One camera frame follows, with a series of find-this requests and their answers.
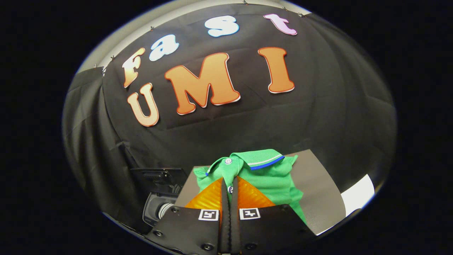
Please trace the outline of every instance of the white surface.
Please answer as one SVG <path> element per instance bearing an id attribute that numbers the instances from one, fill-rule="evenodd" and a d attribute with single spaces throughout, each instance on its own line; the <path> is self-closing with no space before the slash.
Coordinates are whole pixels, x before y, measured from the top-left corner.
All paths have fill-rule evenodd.
<path id="1" fill-rule="evenodd" d="M 341 194 L 346 208 L 346 216 L 354 210 L 363 208 L 374 196 L 374 186 L 368 175 Z"/>
<path id="2" fill-rule="evenodd" d="M 311 13 L 302 7 L 281 0 L 248 0 L 247 3 L 268 5 L 278 8 L 285 7 L 289 11 L 301 13 L 303 15 Z M 97 66 L 106 67 L 111 61 L 111 56 L 116 56 L 126 46 L 144 33 L 148 32 L 151 26 L 156 28 L 159 25 L 183 14 L 210 6 L 224 4 L 243 3 L 242 0 L 175 0 L 150 10 L 122 26 L 120 29 L 113 32 L 109 37 L 103 40 L 90 53 L 87 59 L 80 66 L 77 73 L 91 69 L 95 64 Z"/>

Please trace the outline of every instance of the pink letter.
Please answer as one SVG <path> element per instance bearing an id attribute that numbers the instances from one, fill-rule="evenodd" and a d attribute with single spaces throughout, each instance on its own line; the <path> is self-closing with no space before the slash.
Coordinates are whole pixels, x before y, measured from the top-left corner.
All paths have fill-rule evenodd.
<path id="1" fill-rule="evenodd" d="M 289 27 L 286 26 L 285 23 L 288 23 L 288 21 L 285 20 L 285 19 L 280 18 L 277 14 L 268 14 L 268 15 L 264 15 L 264 17 L 266 19 L 272 21 L 272 23 L 274 23 L 275 27 L 278 30 L 282 31 L 283 33 L 289 34 L 289 35 L 296 35 L 297 34 L 296 30 L 290 29 Z"/>

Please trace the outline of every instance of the letter m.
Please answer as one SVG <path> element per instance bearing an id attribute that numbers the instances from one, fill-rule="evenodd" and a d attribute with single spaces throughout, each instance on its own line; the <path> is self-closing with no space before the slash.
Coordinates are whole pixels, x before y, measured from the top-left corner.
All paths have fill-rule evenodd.
<path id="1" fill-rule="evenodd" d="M 165 78 L 170 80 L 176 99 L 178 101 L 179 115 L 193 113 L 195 104 L 189 101 L 190 95 L 197 104 L 203 108 L 207 106 L 209 88 L 212 90 L 211 103 L 223 105 L 236 102 L 241 98 L 239 92 L 234 90 L 227 68 L 226 53 L 215 53 L 205 57 L 201 65 L 200 77 L 195 76 L 185 66 L 173 67 L 165 73 Z"/>

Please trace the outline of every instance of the blue stripe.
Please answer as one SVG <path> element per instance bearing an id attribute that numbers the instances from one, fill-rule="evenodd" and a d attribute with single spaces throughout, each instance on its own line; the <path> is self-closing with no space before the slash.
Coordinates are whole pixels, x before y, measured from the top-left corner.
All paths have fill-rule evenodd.
<path id="1" fill-rule="evenodd" d="M 267 164 L 264 164 L 264 165 L 261 165 L 261 166 L 257 166 L 257 167 L 250 167 L 250 169 L 251 170 L 256 170 L 256 169 L 264 168 L 264 167 L 267 167 L 267 166 L 270 166 L 270 165 L 274 164 L 275 162 L 277 162 L 277 161 L 279 161 L 279 160 L 281 160 L 283 158 L 284 158 L 284 156 L 281 156 L 281 157 L 277 158 L 276 160 L 271 161 L 271 162 L 269 162 Z"/>

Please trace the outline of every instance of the black bracket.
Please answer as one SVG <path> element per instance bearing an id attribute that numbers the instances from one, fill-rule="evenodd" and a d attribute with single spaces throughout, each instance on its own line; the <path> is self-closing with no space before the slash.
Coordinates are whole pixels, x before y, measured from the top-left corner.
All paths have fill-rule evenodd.
<path id="1" fill-rule="evenodd" d="M 181 254 L 217 255 L 220 212 L 173 206 L 147 238 Z"/>
<path id="2" fill-rule="evenodd" d="M 178 195 L 187 180 L 181 168 L 133 168 L 130 171 L 146 196 L 151 192 Z"/>
<path id="3" fill-rule="evenodd" d="M 294 254 L 292 249 L 316 240 L 289 205 L 240 210 L 242 255 Z"/>

